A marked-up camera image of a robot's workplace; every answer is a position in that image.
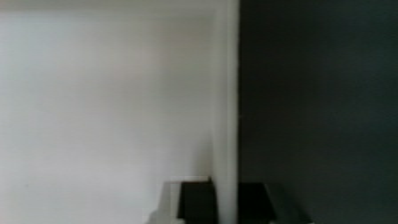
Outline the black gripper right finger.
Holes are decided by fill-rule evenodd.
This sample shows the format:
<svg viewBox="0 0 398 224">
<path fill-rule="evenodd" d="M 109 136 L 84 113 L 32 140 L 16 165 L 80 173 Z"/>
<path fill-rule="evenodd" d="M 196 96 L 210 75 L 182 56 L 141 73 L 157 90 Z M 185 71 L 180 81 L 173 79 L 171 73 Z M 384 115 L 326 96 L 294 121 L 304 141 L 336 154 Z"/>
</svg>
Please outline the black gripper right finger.
<svg viewBox="0 0 398 224">
<path fill-rule="evenodd" d="M 279 184 L 238 184 L 238 224 L 313 224 L 311 216 Z"/>
</svg>

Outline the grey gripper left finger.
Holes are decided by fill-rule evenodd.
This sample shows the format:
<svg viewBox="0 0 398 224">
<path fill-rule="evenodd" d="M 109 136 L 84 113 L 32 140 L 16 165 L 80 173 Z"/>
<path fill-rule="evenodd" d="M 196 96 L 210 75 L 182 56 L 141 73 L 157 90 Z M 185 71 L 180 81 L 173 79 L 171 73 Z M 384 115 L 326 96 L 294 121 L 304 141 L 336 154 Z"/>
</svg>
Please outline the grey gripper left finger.
<svg viewBox="0 0 398 224">
<path fill-rule="evenodd" d="M 208 176 L 173 176 L 162 182 L 146 224 L 217 224 L 217 191 Z"/>
</svg>

